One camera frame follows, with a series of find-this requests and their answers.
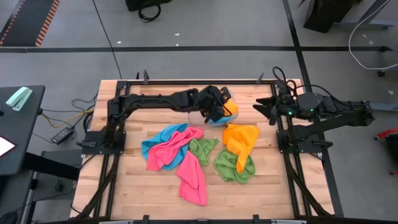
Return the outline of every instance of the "wooden table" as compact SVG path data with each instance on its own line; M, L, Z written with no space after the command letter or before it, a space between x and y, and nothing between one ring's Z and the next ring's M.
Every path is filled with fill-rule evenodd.
M106 102L114 98L116 80L103 80L98 92L97 104L91 130L99 131L106 124ZM172 94L189 88L201 90L206 85L136 85L131 93L145 95ZM208 205L201 207L178 197L180 178L172 171L146 171L146 161L141 154L141 142L154 137L170 124L187 123L188 114L168 109L137 110L126 121L126 148L120 158L112 220L141 220L143 215L150 219L252 219L253 214L260 218L293 218L292 204L287 183L287 175L282 154L279 152L276 131L277 125L269 126L268 120L252 105L256 98L272 96L270 85L227 85L233 92L239 106L239 116L234 124L255 125L261 132L251 153L256 174L245 185L237 182L226 183L215 171L214 159L222 144L224 128L205 129L205 139L220 140L210 152L210 165L203 167L206 176ZM294 123L306 124L294 119ZM89 202L100 177L103 156L97 155L80 172L73 207L82 210ZM302 154L301 161L308 189L323 205L333 213L330 194L321 161L309 154ZM304 214L301 193L296 187L300 213ZM108 191L104 193L100 215L104 215Z

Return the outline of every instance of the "stapler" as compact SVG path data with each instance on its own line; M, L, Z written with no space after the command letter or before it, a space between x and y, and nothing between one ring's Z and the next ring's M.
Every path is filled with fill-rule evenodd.
M7 100L7 106L13 106L12 109L14 111L20 111L26 103L27 99L29 99L32 92L33 91L27 87L21 87Z

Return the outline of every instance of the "black metal frame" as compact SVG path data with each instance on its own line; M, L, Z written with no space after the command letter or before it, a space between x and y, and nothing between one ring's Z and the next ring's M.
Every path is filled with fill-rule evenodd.
M125 81L125 80L119 80L116 85L116 94L115 96L119 96L121 94L121 89L125 88L124 94L128 95L130 92L130 87L133 85L270 85L272 94L276 95L276 85L274 83L274 80L151 80L148 82L142 82L140 80L135 80L135 81ZM278 122L278 128L279 130L283 130L283 124L282 124L282 119L279 116L277 119ZM288 125L292 125L292 120L288 119L287 120ZM343 218L343 217L338 217L338 216L331 216L327 212L324 212L323 214L326 214L326 216L320 216L320 217L314 217L311 214L311 205L316 205L317 202L312 196L312 194L309 192L309 190L305 186L305 180L303 176L303 170L302 170L302 164L300 160L300 154L296 153L294 154L295 158L295 164L296 164L296 169L294 170L290 156L288 152L283 152L283 157L285 161L285 168L286 168L286 173L287 173L287 180L289 184L289 191L290 191L290 198L292 201L292 209L294 213L294 219L295 220L302 220L306 221L306 223L322 223L322 224L332 224L332 223L398 223L394 221L381 221L381 220L364 220L364 219L356 219L356 218ZM112 168L109 171L108 174L106 174L106 169L108 167L108 162L109 162L109 155L104 155L103 159L103 165L101 168L101 176L99 178L99 189L91 199L88 207L86 207L78 216L75 218L72 218L67 221L61 221L61 222L51 222L51 224L59 224L59 223L70 223L70 224L75 224L75 223L99 223L99 222L105 222L105 221L110 221L111 220L111 212L112 212L112 206L113 206L113 197L114 197L114 191L115 191L115 185L116 185L116 174L118 171L118 165L119 165L119 155L114 155L114 160L112 164ZM328 157L327 149L323 151L323 167L325 170L325 175L326 175L326 180L328 182L329 190L330 190L330 196L331 200L333 203L333 208L335 208L335 205L337 205L338 208L341 208L340 205L340 199L338 198L337 194L337 189L336 189L336 182L335 178L333 176L333 171L331 169L331 163ZM302 197L303 197L303 203L304 203L304 209L305 209L305 215L300 214L300 209L299 209L299 204L297 201L297 194L295 191L295 183L299 186L299 188L302 191ZM108 201L106 204L106 214L103 217L99 217L99 212L100 212L100 206L101 206L101 198L102 198L102 193L104 192L105 188L107 185L110 184L109 186L109 194L108 194ZM313 206L315 210L323 210L321 206ZM93 217L90 218L88 214L94 209ZM142 220L128 220L123 223L142 223L142 224L148 224L148 223L164 223L164 224L171 224L171 223L179 223L179 224L209 224L209 223L254 223L254 224L260 224L260 223L280 223L280 220L261 220L259 219L259 215L253 215L253 219L251 220L149 220L148 215L144 215Z

